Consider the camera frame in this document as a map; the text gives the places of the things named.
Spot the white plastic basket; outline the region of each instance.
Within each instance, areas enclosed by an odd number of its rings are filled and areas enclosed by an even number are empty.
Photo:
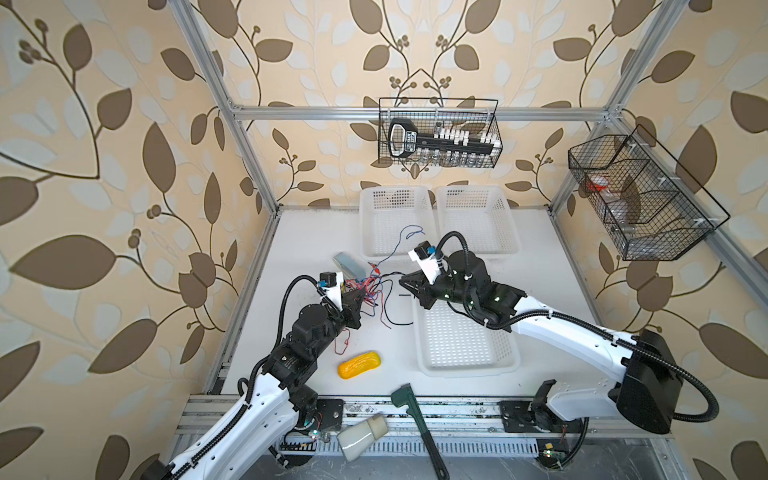
[[[391,260],[408,260],[408,252],[419,243],[428,240],[437,243],[437,226],[429,191],[424,187],[372,187],[360,194],[360,254],[367,260],[384,260],[394,250]],[[424,234],[408,233],[418,231],[408,225],[419,225]]]
[[[454,185],[437,189],[440,234],[457,230],[467,239],[469,249],[485,258],[511,255],[520,250],[509,204],[496,185]],[[446,255],[459,249],[450,240]]]
[[[412,305],[416,358],[426,375],[490,376],[514,372],[520,366],[514,335],[480,326],[440,300],[430,310],[423,309],[417,299]]]

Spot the tool handle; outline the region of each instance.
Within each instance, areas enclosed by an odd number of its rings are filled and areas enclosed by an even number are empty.
[[[427,448],[427,452],[429,452],[429,458],[432,460],[432,466],[435,467],[437,478],[439,480],[449,480],[451,476],[448,475],[448,469],[445,467],[445,463],[442,462],[440,451],[437,449],[435,441],[432,440],[432,434],[429,432],[422,433],[422,441]]]

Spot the yellow object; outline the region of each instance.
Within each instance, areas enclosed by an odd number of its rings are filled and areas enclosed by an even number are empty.
[[[339,376],[345,380],[351,379],[368,370],[373,370],[382,364],[376,352],[363,353],[339,365]]]

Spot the black wire basket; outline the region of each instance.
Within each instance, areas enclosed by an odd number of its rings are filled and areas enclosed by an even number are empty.
[[[654,147],[670,158],[674,174],[651,156]],[[571,148],[568,168],[623,260],[677,260],[730,218],[642,125],[630,135],[603,135]]]
[[[504,145],[497,100],[379,99],[379,158],[420,167],[493,168]]]

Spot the white tabletop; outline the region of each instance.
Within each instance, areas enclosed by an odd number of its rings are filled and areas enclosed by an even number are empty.
[[[594,323],[586,300],[551,222],[544,210],[513,210],[520,251],[503,260],[488,260],[491,278],[524,290],[538,300],[573,316]],[[283,212],[252,306],[240,334],[222,393],[237,393],[237,380],[248,377],[253,365],[273,348],[280,301],[290,281],[301,274],[317,278],[336,271],[332,258],[347,252],[360,263],[358,213],[338,210],[288,210]],[[382,272],[416,271],[415,263],[387,260]],[[412,297],[395,281],[386,308],[397,323],[412,321]],[[286,308],[283,334],[290,331],[299,310],[318,301],[308,282],[299,282]],[[514,372],[497,376],[439,378],[419,369],[415,352],[414,326],[387,328],[376,318],[362,316],[362,328],[351,330],[349,347],[336,355],[331,345],[318,359],[317,372],[307,385],[326,396],[388,396],[410,382],[420,396],[532,396],[542,382],[594,380],[601,374],[594,367],[540,340],[517,336],[521,365]],[[339,351],[344,345],[337,342]],[[349,380],[341,379],[336,367],[368,351],[376,351],[382,365]]]

